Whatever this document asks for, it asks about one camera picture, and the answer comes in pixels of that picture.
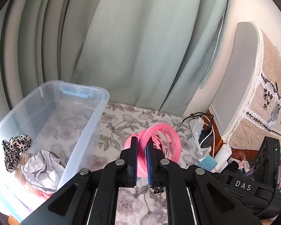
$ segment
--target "crumpled paper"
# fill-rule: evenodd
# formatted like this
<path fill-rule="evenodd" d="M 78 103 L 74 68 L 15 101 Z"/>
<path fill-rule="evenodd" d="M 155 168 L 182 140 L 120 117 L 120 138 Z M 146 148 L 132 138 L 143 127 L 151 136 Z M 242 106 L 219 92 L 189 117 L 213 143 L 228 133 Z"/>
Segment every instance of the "crumpled paper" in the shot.
<path fill-rule="evenodd" d="M 38 150 L 31 154 L 27 163 L 21 167 L 27 183 L 46 194 L 56 192 L 64 167 L 60 160 L 48 151 Z"/>

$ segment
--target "pink coil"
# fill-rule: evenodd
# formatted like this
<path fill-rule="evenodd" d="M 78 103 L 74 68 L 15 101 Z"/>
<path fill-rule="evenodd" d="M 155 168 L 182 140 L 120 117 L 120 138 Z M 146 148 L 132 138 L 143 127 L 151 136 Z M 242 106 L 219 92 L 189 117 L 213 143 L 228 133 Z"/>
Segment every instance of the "pink coil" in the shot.
<path fill-rule="evenodd" d="M 126 140 L 124 149 L 130 148 L 131 138 L 133 136 L 138 138 L 138 177 L 145 178 L 148 176 L 145 149 L 150 137 L 152 137 L 155 148 L 162 150 L 167 159 L 178 162 L 181 153 L 181 142 L 178 134 L 170 125 L 161 122 L 155 123 L 151 127 L 131 135 Z M 172 148 L 172 153 L 165 151 L 164 143 L 167 144 L 168 150 Z"/>

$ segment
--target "leopard print fabric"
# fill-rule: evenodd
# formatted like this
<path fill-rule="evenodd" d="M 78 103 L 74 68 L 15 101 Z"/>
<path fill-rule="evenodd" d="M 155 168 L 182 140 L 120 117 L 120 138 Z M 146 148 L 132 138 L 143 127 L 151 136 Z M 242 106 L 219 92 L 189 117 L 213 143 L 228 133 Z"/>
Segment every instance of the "leopard print fabric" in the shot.
<path fill-rule="evenodd" d="M 20 160 L 20 154 L 24 151 L 27 151 L 32 144 L 32 139 L 29 135 L 18 135 L 9 139 L 9 142 L 6 140 L 2 141 L 3 150 L 4 150 L 4 163 L 6 170 L 9 173 L 12 173 L 18 161 Z"/>

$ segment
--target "silver bolt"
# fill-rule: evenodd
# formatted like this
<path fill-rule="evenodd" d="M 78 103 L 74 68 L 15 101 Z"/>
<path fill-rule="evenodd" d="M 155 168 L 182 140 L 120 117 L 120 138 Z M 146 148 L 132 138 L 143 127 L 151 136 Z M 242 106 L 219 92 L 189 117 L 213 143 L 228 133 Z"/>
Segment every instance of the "silver bolt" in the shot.
<path fill-rule="evenodd" d="M 79 173 L 80 173 L 82 176 L 88 174 L 88 172 L 89 172 L 89 170 L 88 170 L 87 168 L 81 168 L 80 171 L 79 171 Z"/>
<path fill-rule="evenodd" d="M 197 168 L 196 169 L 196 174 L 203 175 L 204 173 L 205 173 L 205 170 L 203 168 Z"/>
<path fill-rule="evenodd" d="M 168 164 L 170 163 L 170 161 L 169 161 L 168 159 L 161 159 L 161 160 L 160 160 L 160 163 L 161 163 L 162 165 L 168 165 Z"/>
<path fill-rule="evenodd" d="M 116 165 L 122 166 L 122 165 L 124 165 L 124 164 L 125 164 L 125 161 L 124 161 L 123 159 L 118 159 L 118 160 L 116 160 Z"/>

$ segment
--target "plastic storage bin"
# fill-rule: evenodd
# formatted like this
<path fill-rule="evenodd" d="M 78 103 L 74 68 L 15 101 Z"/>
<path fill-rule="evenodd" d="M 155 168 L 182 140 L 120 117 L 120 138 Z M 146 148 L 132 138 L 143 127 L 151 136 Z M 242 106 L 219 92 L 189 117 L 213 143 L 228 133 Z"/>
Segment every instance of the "plastic storage bin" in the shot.
<path fill-rule="evenodd" d="M 42 202 L 8 173 L 2 140 L 19 134 L 32 137 L 30 152 L 52 151 L 66 165 L 58 188 L 80 168 L 90 168 L 99 142 L 101 115 L 107 90 L 63 81 L 49 81 L 26 96 L 0 122 L 0 202 L 22 221 Z"/>

